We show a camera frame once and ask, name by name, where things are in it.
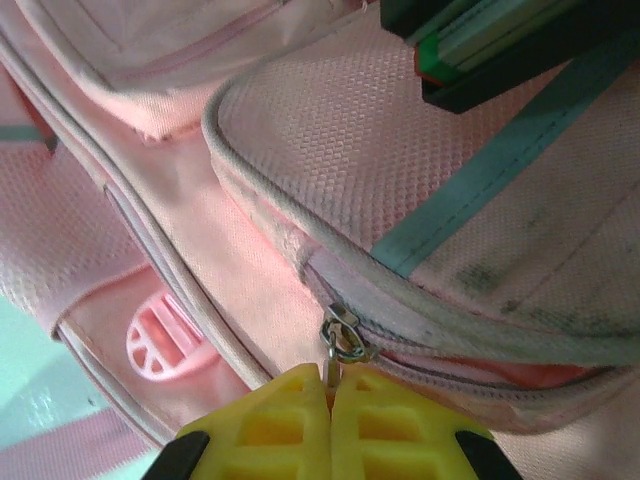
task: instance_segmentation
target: pink plastic clip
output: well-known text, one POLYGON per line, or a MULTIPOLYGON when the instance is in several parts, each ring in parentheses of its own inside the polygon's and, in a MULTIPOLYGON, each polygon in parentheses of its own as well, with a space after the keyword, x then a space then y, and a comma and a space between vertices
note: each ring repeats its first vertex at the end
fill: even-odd
POLYGON ((152 381, 181 377, 220 355, 166 292, 138 309, 127 331, 126 347, 133 369, 152 381))

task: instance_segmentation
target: pink backpack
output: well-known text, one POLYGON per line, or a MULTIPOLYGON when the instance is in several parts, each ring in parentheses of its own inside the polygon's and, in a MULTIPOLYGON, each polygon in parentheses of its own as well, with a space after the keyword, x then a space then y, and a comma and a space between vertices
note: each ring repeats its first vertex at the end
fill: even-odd
MULTIPOLYGON (((151 444, 338 325, 343 363, 502 432, 525 478, 636 478, 637 35, 453 115, 376 4, 0 9, 0 293, 151 444)), ((2 475, 144 450, 92 421, 2 475)))

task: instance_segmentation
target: teal surface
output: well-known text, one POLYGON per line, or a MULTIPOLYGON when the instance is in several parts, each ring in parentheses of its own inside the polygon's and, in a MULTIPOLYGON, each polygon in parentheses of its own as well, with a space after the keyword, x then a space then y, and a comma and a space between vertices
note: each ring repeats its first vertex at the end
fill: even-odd
MULTIPOLYGON (((107 408, 66 348, 0 297, 0 449, 107 408)), ((139 480, 156 453, 100 480, 139 480)))
POLYGON ((631 32, 576 58, 464 167, 378 241, 371 256, 403 278, 482 210, 634 61, 631 32))

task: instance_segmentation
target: zipper tab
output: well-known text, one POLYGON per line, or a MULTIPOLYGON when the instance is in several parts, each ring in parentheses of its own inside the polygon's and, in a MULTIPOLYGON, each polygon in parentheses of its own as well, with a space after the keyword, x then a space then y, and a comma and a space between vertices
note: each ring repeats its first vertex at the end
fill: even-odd
POLYGON ((378 354, 358 332, 359 325, 360 319, 339 303, 325 311, 320 337, 339 363, 368 363, 378 354))

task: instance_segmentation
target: yellow plastic object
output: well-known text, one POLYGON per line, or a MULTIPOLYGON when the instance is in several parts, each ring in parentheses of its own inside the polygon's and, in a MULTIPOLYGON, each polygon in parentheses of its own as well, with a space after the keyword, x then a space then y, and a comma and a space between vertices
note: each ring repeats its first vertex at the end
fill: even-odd
POLYGON ((456 441, 488 430, 360 367, 345 368, 332 411, 334 480, 477 480, 456 441))
POLYGON ((330 425, 318 367, 300 365, 177 437, 210 436, 192 480, 328 480, 330 425))
MULTIPOLYGON (((178 438, 210 437, 193 480, 478 480, 456 438, 461 431, 493 440, 465 416, 362 367, 345 368, 328 398, 316 365, 301 365, 178 438)), ((473 448, 497 470, 485 470, 483 480, 521 478, 473 448)))

